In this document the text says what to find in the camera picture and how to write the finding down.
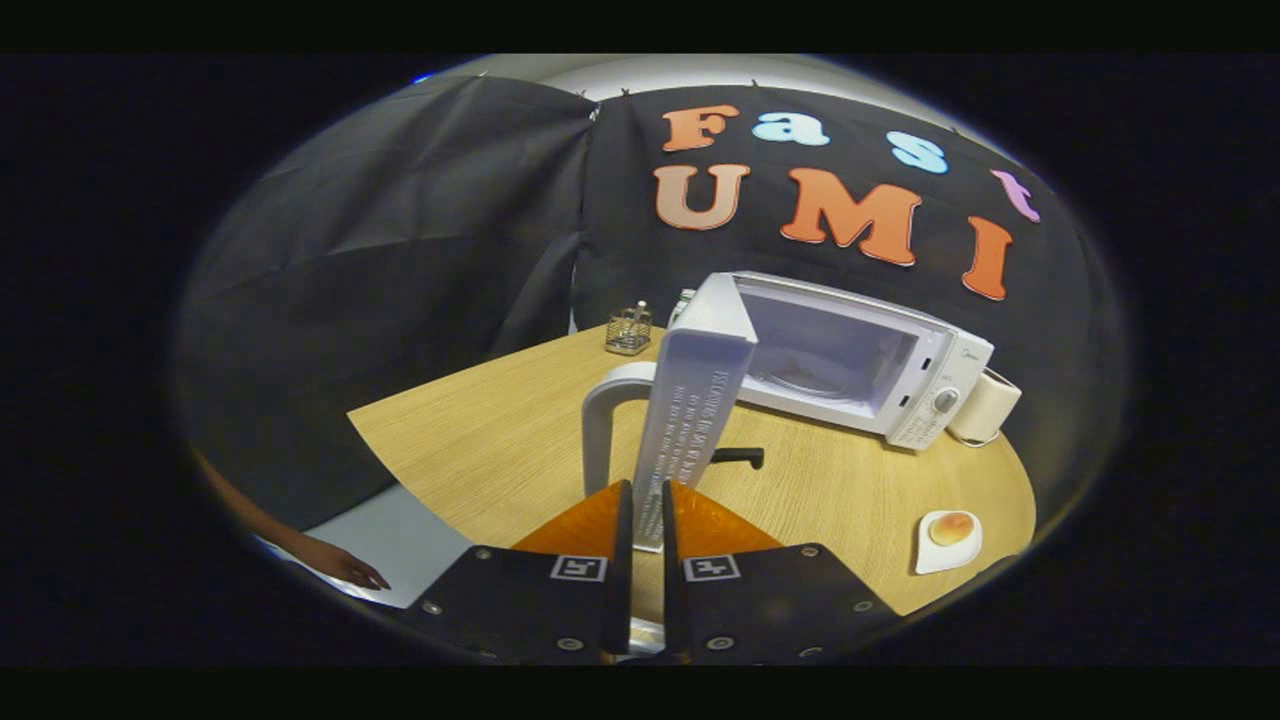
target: small plate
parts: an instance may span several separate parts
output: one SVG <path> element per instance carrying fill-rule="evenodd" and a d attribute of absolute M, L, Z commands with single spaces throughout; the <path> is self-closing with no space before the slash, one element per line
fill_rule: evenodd
<path fill-rule="evenodd" d="M 952 512 L 964 512 L 972 518 L 973 532 L 969 533 L 969 537 L 955 544 L 941 546 L 929 537 L 929 525 L 938 518 Z M 965 512 L 964 510 L 937 510 L 929 512 L 920 519 L 918 534 L 920 537 L 920 550 L 915 555 L 915 573 L 918 575 L 963 568 L 973 562 L 973 559 L 978 557 L 978 552 L 982 551 L 982 520 L 973 512 Z"/>

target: microwave control panel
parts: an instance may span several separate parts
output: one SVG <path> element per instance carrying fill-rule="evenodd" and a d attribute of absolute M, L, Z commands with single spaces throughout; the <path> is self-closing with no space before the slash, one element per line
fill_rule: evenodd
<path fill-rule="evenodd" d="M 933 380 L 924 392 L 911 398 L 901 423 L 884 439 L 911 450 L 929 447 L 960 411 L 993 350 L 989 342 L 959 331 Z"/>

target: wooden table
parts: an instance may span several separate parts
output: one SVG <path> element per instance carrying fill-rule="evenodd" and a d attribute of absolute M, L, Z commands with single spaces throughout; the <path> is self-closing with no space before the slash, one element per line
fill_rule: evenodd
<path fill-rule="evenodd" d="M 511 547 L 582 500 L 581 406 L 617 365 L 657 360 L 605 352 L 604 328 L 554 340 L 394 395 L 348 414 L 390 473 L 476 544 Z M 630 478 L 648 401 L 614 414 L 609 482 Z M 783 544 L 818 542 L 899 615 L 908 615 L 1024 550 L 1036 502 L 1001 437 L 965 447 L 942 433 L 925 451 L 736 405 L 721 447 L 763 447 L 764 468 L 710 465 L 698 491 Z M 916 527 L 933 510 L 968 510 L 982 552 L 964 568 L 914 574 Z M 662 556 L 636 552 L 632 614 L 662 621 Z"/>

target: pink letter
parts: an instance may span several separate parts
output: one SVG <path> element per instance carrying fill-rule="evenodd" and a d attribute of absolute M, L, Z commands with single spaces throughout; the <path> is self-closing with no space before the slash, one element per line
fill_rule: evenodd
<path fill-rule="evenodd" d="M 1018 211 L 1025 215 L 1028 220 L 1038 223 L 1039 213 L 1032 210 L 1032 206 L 1027 204 L 1027 199 L 1032 196 L 1032 191 L 1018 184 L 1014 176 L 1004 170 L 991 170 L 991 174 L 1000 178 L 1001 184 L 1005 186 L 1005 192 L 1009 195 L 1009 201 L 1014 204 L 1014 208 L 1018 208 Z"/>

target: metal pen holder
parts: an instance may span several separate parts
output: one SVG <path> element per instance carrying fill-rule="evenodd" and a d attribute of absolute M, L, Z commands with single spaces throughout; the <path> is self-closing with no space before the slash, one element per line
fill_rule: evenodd
<path fill-rule="evenodd" d="M 649 345 L 652 331 L 653 314 L 641 300 L 635 307 L 625 307 L 609 316 L 604 348 L 618 355 L 639 355 Z"/>

